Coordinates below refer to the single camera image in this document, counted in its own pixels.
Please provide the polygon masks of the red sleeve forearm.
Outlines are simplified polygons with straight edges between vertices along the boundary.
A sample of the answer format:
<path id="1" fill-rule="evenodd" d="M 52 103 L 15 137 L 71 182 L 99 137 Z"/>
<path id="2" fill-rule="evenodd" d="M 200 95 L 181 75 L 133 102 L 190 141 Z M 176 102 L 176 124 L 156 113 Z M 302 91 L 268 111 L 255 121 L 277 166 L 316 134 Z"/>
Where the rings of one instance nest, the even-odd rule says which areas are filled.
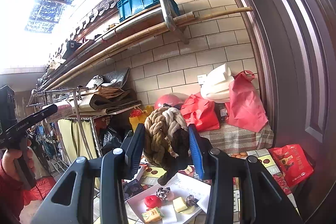
<path id="1" fill-rule="evenodd" d="M 1 209 L 5 210 L 5 215 L 19 221 L 23 208 L 23 183 L 5 172 L 1 160 Z"/>

